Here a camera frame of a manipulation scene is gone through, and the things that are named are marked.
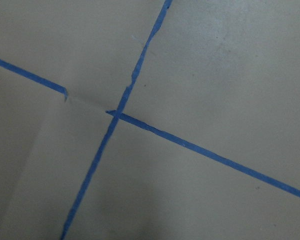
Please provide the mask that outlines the blue tape strip crossing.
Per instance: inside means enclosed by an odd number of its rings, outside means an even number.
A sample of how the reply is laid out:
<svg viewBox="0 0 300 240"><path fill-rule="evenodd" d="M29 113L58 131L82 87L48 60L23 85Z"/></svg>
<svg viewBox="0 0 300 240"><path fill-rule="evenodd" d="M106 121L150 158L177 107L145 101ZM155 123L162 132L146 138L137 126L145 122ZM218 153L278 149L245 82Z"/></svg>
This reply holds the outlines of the blue tape strip crossing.
<svg viewBox="0 0 300 240"><path fill-rule="evenodd" d="M187 140L184 140L184 139L182 139L182 138L180 138L178 136L175 136L175 135L173 135L173 134L171 134L169 132L160 130L160 129L154 127L154 126L151 126L151 125L149 125L149 124L147 124L147 123L145 123L145 122L143 122L141 120L138 120L138 119L136 119L136 118L134 118L132 116L129 116L127 114L122 113L119 116L119 119L122 120L122 121L124 121L124 122L126 122L126 123L129 123L131 125L134 125L134 126L140 128L140 129L143 129L143 130L146 130L148 132L151 132L151 133L153 133L153 134L155 134L155 135L157 135L157 136L159 136L159 137L161 137L163 139L166 139L166 140L168 140L168 141L170 141L172 143L175 143L175 144L177 144L179 146L182 146L182 147L184 147L184 148L186 148L186 149L188 149L190 151L196 152L196 153L198 153L198 154L200 154L202 156L205 156L205 157L207 157L209 159L212 159L212 160L214 160L214 161L216 161L216 162L218 162L220 164L228 166L228 167L230 167L230 168L232 168L232 169L234 169L234 170L236 170L238 172L246 174L246 175L248 175L248 176L250 176L252 178L255 178L255 179L259 180L259 181L267 183L267 184L269 184L269 185L271 185L271 186L273 186L273 187L275 187L277 189L280 189L280 190L282 190L284 192L287 192L287 193L289 193L291 195L294 195L294 196L300 198L300 189L297 189L297 188L295 188L295 187L293 187L291 185L288 185L288 184L286 184L286 183L284 183L282 181L274 179L274 178L272 178L270 176L267 176L267 175L265 175L265 174L263 174L261 172L258 172L256 170L253 170L253 169L251 169L249 167L246 167L246 166L244 166L242 164L239 164L239 163L237 163L235 161L232 161L232 160L230 160L228 158L220 156L220 155L218 155L218 154L216 154L216 153L214 153L214 152L212 152L212 151L210 151L210 150L208 150L206 148L203 148L203 147L198 146L198 145L196 145L194 143L191 143L191 142L189 142Z"/></svg>

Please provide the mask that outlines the blue tape strip short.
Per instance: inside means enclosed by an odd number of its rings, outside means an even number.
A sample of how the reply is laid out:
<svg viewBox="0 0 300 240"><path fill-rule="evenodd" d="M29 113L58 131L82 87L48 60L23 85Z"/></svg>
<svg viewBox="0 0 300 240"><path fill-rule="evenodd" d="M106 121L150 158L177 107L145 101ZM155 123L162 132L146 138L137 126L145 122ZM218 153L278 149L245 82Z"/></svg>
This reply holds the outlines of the blue tape strip short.
<svg viewBox="0 0 300 240"><path fill-rule="evenodd" d="M67 89L64 87L64 86L61 86L55 82L52 82L46 78L43 78L43 77L40 77L32 72L29 72L25 69L22 69L16 65L13 65L11 63L8 63L2 59L0 59L0 67L10 71L10 72L13 72L17 75L20 75L22 77L25 77L27 79L30 79L36 83L39 83L47 88L50 88L60 94L62 94L64 96L64 101L66 102L67 99L68 99L68 91Z"/></svg>

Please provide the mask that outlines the blue tape strip long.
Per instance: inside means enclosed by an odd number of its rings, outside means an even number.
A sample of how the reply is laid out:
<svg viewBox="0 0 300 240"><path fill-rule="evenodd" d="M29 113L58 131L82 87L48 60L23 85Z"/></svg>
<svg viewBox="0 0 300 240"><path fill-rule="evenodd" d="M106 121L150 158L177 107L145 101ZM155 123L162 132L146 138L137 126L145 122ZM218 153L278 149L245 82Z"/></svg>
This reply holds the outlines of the blue tape strip long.
<svg viewBox="0 0 300 240"><path fill-rule="evenodd" d="M114 115L112 116L112 119L109 123L109 126L107 128L107 131L104 135L104 137L102 138L102 141L97 149L97 152L90 164L90 167L88 168L88 171L84 177L84 180L78 190L78 193L75 197L75 200L68 212L68 215L66 217L66 220L64 222L64 225L63 225L63 228L62 228L62 232L61 232L61 235L60 235L60 239L61 240L64 240L69 232L69 229L73 223L73 220L76 216L76 213L80 207L80 204L85 196L85 193L90 185L90 182L93 178L93 175L94 173L96 172L96 169L99 165L99 162L102 158L102 155L103 155L103 152L107 146L107 143L108 141L110 140L118 122L119 122L119 118L129 100L129 97L131 95L131 92L133 91L133 88L134 88L134 85L140 75L140 72L141 72L141 69L142 69L142 66L143 66L143 63L144 63L144 60L145 60L145 57L146 57L146 54L147 54L147 50L150 46L150 43L153 39L153 37L156 35L156 33L160 30L163 22L164 22L164 19L166 17L166 14L167 14L167 11L168 9L170 8L172 4L172 1L171 0L165 0L163 2L163 5L161 7L161 10L155 20L155 23L151 29L151 32L144 44L144 47L142 49L142 52L140 53L139 55L139 58L136 62L136 65L132 71L132 74L131 74L131 83L125 88L123 94L122 94L122 97L118 103L118 106L116 108L116 110L114 111Z"/></svg>

